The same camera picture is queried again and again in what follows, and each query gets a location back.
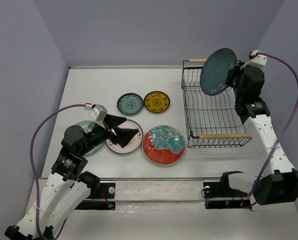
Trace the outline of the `dark teal blossom plate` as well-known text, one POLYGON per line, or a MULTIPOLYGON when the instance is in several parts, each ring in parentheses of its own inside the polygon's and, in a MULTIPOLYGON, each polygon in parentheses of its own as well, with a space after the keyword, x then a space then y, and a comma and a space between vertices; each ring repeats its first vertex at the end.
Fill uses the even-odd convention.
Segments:
POLYGON ((237 63, 237 57, 233 50, 221 48, 213 52, 206 60, 200 73, 200 86, 202 91, 209 96, 223 92, 228 72, 237 63))

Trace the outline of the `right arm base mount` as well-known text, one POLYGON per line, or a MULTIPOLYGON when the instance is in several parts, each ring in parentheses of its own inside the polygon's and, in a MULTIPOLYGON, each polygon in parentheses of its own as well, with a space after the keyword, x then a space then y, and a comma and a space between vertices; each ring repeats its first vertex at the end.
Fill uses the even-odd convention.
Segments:
POLYGON ((207 210, 252 208, 250 199, 240 190, 223 187, 219 181, 203 183, 201 196, 207 210))

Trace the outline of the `small blue white plate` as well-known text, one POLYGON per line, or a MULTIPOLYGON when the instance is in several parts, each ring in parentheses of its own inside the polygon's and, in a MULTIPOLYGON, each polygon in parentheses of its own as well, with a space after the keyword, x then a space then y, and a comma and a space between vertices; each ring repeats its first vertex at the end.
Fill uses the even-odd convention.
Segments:
POLYGON ((142 97, 136 93, 125 93, 117 101, 119 112, 127 116, 133 116, 139 113, 143 105, 144 101, 142 97))

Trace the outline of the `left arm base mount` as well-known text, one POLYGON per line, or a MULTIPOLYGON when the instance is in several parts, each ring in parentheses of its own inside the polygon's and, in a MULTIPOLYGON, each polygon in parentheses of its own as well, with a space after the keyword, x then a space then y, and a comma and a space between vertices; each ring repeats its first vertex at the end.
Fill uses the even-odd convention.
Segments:
POLYGON ((114 211, 115 192, 115 182, 101 182, 99 189, 91 190, 90 195, 79 203, 75 210, 114 211))

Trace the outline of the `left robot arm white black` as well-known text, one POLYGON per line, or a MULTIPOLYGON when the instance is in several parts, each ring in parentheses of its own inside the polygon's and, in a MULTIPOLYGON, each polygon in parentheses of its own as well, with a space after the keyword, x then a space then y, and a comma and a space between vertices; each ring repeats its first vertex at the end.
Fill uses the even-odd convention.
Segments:
POLYGON ((99 193, 100 178, 83 170, 88 163, 85 154, 106 140, 127 146, 138 130, 120 128, 126 120, 108 114, 102 125, 94 124, 89 132, 77 124, 68 127, 48 180, 37 190, 36 202, 16 225, 7 228, 5 236, 11 240, 57 239, 73 210, 99 193))

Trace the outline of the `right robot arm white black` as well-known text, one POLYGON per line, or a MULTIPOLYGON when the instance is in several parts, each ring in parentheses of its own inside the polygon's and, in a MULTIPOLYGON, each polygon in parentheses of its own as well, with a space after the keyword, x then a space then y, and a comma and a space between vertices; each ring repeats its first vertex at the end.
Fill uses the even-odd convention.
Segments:
POLYGON ((226 84, 234 90, 235 110, 264 163, 258 176, 241 171, 223 173, 220 192, 230 196, 241 191, 261 206, 294 202, 298 197, 298 171, 285 155, 280 145, 282 136, 276 135, 268 106, 260 97, 264 85, 260 64, 238 63, 229 71, 226 84))

